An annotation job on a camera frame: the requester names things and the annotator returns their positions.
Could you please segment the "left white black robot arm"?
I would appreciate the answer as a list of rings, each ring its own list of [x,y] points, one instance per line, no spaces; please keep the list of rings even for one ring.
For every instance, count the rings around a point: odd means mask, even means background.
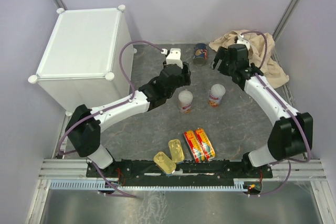
[[[65,131],[65,137],[80,157],[96,164],[105,177],[112,176],[116,164],[110,152],[100,142],[101,133],[114,124],[136,114],[151,111],[171,98],[177,88],[191,84],[189,64],[165,64],[157,77],[116,102],[94,108],[78,106]]]

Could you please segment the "red white tall can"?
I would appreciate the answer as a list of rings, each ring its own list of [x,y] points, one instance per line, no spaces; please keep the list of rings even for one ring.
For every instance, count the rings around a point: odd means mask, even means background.
[[[193,101],[193,94],[190,91],[183,90],[178,95],[178,107],[181,113],[189,113]]]

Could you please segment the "dark blue food can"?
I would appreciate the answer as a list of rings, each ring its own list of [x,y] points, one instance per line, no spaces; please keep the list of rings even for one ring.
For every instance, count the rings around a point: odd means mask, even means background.
[[[208,50],[207,45],[203,43],[198,43],[194,47],[194,58],[193,63],[197,66],[203,66],[207,62]]]

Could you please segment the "orange label white-lid can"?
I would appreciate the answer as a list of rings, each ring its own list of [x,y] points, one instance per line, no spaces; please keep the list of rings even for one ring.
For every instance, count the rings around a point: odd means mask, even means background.
[[[212,107],[218,107],[226,92],[226,89],[221,84],[215,84],[211,87],[208,97],[208,103]]]

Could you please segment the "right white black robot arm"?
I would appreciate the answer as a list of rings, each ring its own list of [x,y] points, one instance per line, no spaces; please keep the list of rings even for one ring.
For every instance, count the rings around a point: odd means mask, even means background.
[[[313,118],[300,113],[290,106],[268,83],[261,69],[249,63],[248,49],[244,44],[219,47],[212,69],[231,77],[243,91],[251,96],[262,108],[272,124],[266,145],[247,153],[247,161],[242,162],[241,172],[246,177],[254,177],[260,167],[276,164],[306,153],[306,161],[312,158]]]

